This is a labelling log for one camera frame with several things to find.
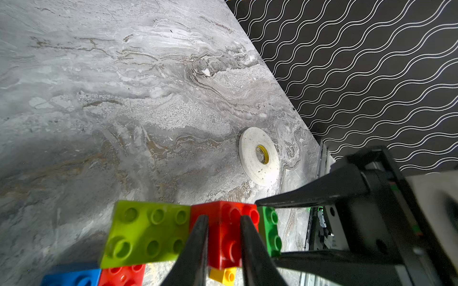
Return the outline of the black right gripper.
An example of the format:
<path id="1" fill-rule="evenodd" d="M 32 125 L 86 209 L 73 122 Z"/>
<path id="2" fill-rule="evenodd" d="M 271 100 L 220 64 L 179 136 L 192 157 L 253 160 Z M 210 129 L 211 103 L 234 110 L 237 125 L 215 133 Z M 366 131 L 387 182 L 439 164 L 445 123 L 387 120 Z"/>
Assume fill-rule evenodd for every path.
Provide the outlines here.
<path id="1" fill-rule="evenodd" d="M 345 168 L 349 165 L 356 168 Z M 326 206 L 356 197 L 375 204 L 396 255 L 413 285 L 458 283 L 458 172 L 406 177 L 386 147 L 347 155 L 329 174 L 296 190 L 259 199 L 257 206 Z M 294 251 L 277 267 L 306 272 L 341 286 L 396 286 L 395 264 L 342 250 Z"/>

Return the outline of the blue square lego brick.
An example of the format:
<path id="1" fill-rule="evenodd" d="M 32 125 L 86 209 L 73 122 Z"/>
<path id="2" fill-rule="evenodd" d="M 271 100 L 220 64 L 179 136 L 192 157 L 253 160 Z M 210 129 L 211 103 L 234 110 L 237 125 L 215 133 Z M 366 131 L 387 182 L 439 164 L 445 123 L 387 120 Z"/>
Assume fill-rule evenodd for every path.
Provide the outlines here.
<path id="1" fill-rule="evenodd" d="M 96 263 L 72 263 L 52 267 L 41 286 L 97 286 L 102 269 Z"/>

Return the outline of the white tape roll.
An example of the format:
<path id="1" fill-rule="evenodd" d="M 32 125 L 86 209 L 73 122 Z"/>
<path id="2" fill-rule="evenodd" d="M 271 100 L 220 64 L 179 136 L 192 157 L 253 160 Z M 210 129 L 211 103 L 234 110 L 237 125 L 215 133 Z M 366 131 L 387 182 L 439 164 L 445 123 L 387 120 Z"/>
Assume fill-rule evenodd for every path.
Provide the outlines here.
<path id="1" fill-rule="evenodd" d="M 264 187 L 274 185 L 280 173 L 280 159 L 273 140 L 258 127 L 246 129 L 239 139 L 239 157 L 249 178 Z"/>

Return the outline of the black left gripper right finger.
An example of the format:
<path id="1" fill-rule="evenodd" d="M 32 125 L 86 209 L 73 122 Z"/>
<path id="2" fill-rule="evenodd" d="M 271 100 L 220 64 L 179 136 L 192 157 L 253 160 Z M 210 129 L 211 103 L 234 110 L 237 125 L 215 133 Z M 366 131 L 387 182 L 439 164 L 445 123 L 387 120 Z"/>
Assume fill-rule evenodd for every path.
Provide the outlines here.
<path id="1" fill-rule="evenodd" d="M 250 216 L 240 218 L 242 268 L 245 286 L 287 286 L 262 243 Z"/>

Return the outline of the green small lego brick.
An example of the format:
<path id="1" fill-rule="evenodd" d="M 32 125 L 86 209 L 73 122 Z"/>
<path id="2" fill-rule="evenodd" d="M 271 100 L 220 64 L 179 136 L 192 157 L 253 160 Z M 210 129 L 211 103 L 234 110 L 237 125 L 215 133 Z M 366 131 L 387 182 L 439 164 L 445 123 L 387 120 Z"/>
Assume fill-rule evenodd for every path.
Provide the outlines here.
<path id="1" fill-rule="evenodd" d="M 279 216 L 273 207 L 258 206 L 259 234 L 270 257 L 281 255 L 282 240 L 278 233 Z"/>

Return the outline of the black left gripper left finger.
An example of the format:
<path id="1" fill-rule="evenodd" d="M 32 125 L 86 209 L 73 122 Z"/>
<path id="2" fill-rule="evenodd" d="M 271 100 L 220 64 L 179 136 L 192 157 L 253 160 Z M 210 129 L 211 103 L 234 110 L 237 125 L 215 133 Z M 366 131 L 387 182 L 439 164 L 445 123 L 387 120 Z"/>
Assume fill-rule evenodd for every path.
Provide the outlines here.
<path id="1" fill-rule="evenodd" d="M 205 286 L 208 270 L 209 218 L 201 215 L 194 224 L 184 250 L 161 286 Z"/>

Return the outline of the lime green long lego brick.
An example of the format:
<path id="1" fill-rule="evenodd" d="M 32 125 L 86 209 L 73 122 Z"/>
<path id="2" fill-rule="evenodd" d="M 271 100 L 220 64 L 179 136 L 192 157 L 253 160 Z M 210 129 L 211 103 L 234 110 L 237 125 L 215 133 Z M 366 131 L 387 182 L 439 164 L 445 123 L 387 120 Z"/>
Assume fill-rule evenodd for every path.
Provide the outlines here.
<path id="1" fill-rule="evenodd" d="M 190 212 L 180 204 L 118 201 L 100 268 L 176 260 L 187 243 Z"/>

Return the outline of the yellow square lego brick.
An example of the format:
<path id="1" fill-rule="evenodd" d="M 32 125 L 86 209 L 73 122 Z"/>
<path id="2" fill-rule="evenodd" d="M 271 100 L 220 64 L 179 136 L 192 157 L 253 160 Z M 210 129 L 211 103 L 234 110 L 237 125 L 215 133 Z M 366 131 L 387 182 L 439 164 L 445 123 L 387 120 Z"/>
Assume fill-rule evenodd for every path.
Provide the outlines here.
<path id="1" fill-rule="evenodd" d="M 237 268 L 226 268 L 226 269 L 210 269 L 209 277 L 210 279 L 220 282 L 224 286 L 234 286 L 236 279 Z"/>

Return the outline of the red square lego brick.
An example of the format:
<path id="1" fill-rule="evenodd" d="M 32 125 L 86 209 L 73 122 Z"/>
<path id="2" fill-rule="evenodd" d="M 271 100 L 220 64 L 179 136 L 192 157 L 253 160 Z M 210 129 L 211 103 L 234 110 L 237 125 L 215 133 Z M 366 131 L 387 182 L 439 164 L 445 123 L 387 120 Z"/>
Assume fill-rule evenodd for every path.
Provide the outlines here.
<path id="1" fill-rule="evenodd" d="M 142 286 L 146 265 L 103 269 L 98 286 Z"/>

